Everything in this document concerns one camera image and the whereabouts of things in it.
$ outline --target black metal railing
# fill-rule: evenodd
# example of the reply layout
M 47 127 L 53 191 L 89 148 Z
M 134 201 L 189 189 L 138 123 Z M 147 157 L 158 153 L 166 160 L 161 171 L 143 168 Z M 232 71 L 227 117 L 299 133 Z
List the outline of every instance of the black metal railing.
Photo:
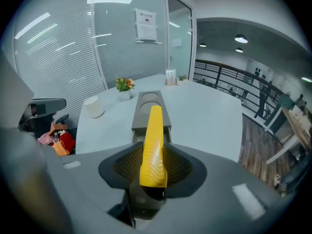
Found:
M 254 74 L 213 61 L 197 59 L 193 80 L 239 98 L 243 106 L 255 113 L 255 118 L 268 119 L 283 95 Z

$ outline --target potted plant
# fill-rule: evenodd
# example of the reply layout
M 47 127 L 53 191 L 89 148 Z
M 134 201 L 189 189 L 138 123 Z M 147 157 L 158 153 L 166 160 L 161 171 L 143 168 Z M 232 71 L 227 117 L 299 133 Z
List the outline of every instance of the potted plant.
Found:
M 188 78 L 187 78 L 187 76 L 186 76 L 186 75 L 184 75 L 184 76 L 183 76 L 183 82 L 184 82 L 184 84 L 186 84 L 186 83 L 187 83 L 187 81 L 188 81 Z
M 184 79 L 184 76 L 179 76 L 179 80 L 177 81 L 178 86 L 182 86 L 184 84 L 183 79 Z
M 131 89 L 133 89 L 134 86 L 132 79 L 116 78 L 116 88 L 119 90 L 122 100 L 131 98 Z

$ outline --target white cup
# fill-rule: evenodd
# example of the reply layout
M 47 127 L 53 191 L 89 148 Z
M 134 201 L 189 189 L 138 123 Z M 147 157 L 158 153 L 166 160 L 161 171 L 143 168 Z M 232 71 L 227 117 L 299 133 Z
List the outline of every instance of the white cup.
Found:
M 86 99 L 83 104 L 87 108 L 91 118 L 100 117 L 104 113 L 104 109 L 102 108 L 97 96 L 92 96 Z

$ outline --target table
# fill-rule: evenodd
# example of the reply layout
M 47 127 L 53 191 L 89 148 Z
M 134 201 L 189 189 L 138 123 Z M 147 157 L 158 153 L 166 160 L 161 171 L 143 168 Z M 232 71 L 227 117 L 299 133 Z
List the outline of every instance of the table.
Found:
M 160 90 L 172 124 L 172 143 L 219 155 L 235 162 L 242 139 L 240 100 L 202 84 L 166 86 L 165 75 L 134 81 L 135 97 L 122 101 L 116 88 L 97 94 L 105 113 L 90 118 L 83 106 L 78 122 L 76 154 L 131 143 L 131 125 L 139 92 Z
M 270 164 L 274 160 L 281 157 L 285 152 L 287 152 L 287 150 L 289 150 L 292 146 L 294 146 L 298 143 L 301 143 L 301 145 L 304 147 L 305 150 L 309 150 L 311 148 L 309 136 L 302 130 L 302 128 L 300 127 L 300 124 L 297 122 L 297 120 L 289 114 L 288 109 L 281 106 L 278 112 L 280 112 L 280 111 L 282 111 L 284 113 L 284 115 L 286 116 L 287 121 L 289 122 L 290 126 L 292 127 L 294 135 L 284 144 L 283 148 L 280 151 L 278 151 L 277 154 L 275 154 L 274 156 L 272 156 L 270 159 L 267 160 L 267 162 L 266 162 L 267 164 Z

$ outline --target white table leg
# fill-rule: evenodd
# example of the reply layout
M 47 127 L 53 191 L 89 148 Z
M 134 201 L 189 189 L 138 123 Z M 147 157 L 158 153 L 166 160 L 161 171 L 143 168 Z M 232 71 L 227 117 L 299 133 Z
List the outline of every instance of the white table leg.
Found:
M 268 131 L 268 129 L 272 126 L 272 124 L 274 123 L 274 121 L 277 119 L 277 117 L 279 116 L 279 114 L 281 113 L 282 111 L 282 107 L 279 107 L 276 115 L 274 115 L 273 119 L 270 121 L 270 123 L 267 125 L 267 127 L 264 129 L 264 131 Z
M 290 149 L 293 145 L 295 145 L 297 143 L 299 143 L 299 139 L 297 138 L 297 136 L 296 135 L 292 136 L 290 138 L 290 140 L 288 140 L 287 143 L 284 145 L 284 147 L 280 151 L 278 151 L 277 154 L 275 154 L 273 157 L 271 157 L 267 160 L 267 162 L 266 162 L 267 165 L 272 163 L 277 158 L 281 157 L 284 153 L 287 152 L 288 149 Z

